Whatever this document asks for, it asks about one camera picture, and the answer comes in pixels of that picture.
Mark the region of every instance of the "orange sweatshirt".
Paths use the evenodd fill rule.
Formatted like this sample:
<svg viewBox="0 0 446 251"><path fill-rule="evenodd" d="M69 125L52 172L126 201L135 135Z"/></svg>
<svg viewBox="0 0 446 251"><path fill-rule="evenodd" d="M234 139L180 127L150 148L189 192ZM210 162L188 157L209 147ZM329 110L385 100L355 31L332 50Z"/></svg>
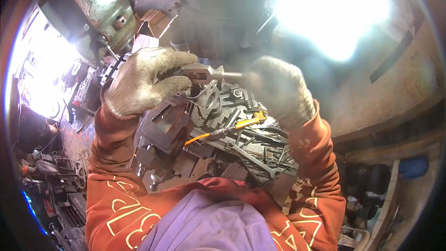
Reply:
<svg viewBox="0 0 446 251"><path fill-rule="evenodd" d="M138 117L117 119L105 106L95 116L95 139L89 158L85 235L91 251L136 249L153 226L193 189L232 194L264 217L280 251L337 250L345 199L339 196L339 174L329 124L319 115L290 131L290 151L299 164L293 200L284 215L261 189L223 178L205 179L147 195L142 181L126 168L133 157Z"/></svg>

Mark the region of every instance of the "white knit glove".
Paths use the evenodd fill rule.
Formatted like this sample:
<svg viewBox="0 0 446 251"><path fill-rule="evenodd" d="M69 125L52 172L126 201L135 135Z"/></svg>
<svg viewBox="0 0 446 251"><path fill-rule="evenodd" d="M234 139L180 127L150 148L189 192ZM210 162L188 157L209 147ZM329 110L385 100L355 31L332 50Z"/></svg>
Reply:
<svg viewBox="0 0 446 251"><path fill-rule="evenodd" d="M313 118L316 113L313 98L298 67L272 56L262 56L250 71L248 87L281 128L298 128Z"/></svg>
<svg viewBox="0 0 446 251"><path fill-rule="evenodd" d="M119 68L116 79L103 94L105 105L121 118L153 109L192 86L186 76L172 76L154 84L157 77L169 69L197 61L196 55L171 48L142 48Z"/></svg>

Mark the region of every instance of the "metal tool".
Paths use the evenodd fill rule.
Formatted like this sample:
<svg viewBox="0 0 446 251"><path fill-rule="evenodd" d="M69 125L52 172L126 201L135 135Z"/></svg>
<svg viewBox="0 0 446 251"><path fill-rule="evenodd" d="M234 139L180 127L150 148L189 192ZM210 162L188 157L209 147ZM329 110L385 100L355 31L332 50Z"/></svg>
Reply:
<svg viewBox="0 0 446 251"><path fill-rule="evenodd" d="M233 140L228 141L226 143L226 147L231 148L231 149L235 150L236 152L242 154L243 157L250 160L251 162L253 162L257 166L259 166L263 170L267 171L270 174L272 179L276 179L277 174L280 173L280 171L281 171L279 168L272 169L272 168L268 167L267 165L263 164L262 162L260 162L259 160L257 160L256 158L252 157L249 153L247 153L243 149L239 148Z"/></svg>
<svg viewBox="0 0 446 251"><path fill-rule="evenodd" d="M207 85L212 80L225 80L229 83L239 83L245 79L242 73L218 71L201 63L193 63L186 66L181 66L181 69L173 73L174 76L186 76L193 84Z"/></svg>

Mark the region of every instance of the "sweatshirt sleeve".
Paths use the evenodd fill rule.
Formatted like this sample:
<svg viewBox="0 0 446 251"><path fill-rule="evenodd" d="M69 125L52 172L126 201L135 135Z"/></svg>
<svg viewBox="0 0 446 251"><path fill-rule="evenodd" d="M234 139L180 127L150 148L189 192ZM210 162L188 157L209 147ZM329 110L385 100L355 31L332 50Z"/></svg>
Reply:
<svg viewBox="0 0 446 251"><path fill-rule="evenodd" d="M101 100L110 84L111 81L103 86ZM118 119L104 104L95 114L95 139L88 159L85 228L90 250L93 238L100 237L96 236L98 231L118 208L137 205L138 199L147 195L142 180L131 168L126 168L134 154L133 139L138 121L137 115Z"/></svg>
<svg viewBox="0 0 446 251"><path fill-rule="evenodd" d="M290 131L290 152L299 164L298 179L293 185L291 198L291 223L303 236L312 250L337 250L345 199L339 196L339 173L333 153L331 129L316 114L302 128Z"/></svg>

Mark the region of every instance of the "wrench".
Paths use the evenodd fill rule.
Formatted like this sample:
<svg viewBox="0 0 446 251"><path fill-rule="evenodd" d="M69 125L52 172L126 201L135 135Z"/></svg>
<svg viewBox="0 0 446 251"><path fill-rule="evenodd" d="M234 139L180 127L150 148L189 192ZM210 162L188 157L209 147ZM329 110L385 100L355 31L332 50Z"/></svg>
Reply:
<svg viewBox="0 0 446 251"><path fill-rule="evenodd" d="M261 167L263 170L266 170L271 175L272 179L276 179L277 178L276 175L278 173L280 173L280 169L278 169L278 168L271 169L270 167L268 167L267 165L263 164L262 162L260 162L256 158L252 157L249 153L247 153L243 149L239 148L233 140L230 140L230 141L226 142L226 147L227 148L231 148L231 149L235 150L236 152L242 154L243 157L245 157L246 159L252 161L254 164L256 164L257 166Z"/></svg>

